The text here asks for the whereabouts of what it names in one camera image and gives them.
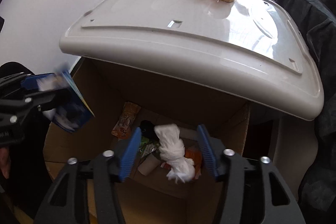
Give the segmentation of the person's left hand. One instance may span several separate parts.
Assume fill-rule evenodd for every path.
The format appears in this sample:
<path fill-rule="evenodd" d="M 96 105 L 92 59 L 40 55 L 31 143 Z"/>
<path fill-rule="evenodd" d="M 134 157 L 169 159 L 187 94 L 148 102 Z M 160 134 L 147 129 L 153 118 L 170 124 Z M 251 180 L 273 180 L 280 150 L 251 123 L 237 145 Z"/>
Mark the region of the person's left hand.
<path fill-rule="evenodd" d="M 4 178 L 8 179 L 10 170 L 10 159 L 8 148 L 0 148 L 0 169 Z"/>

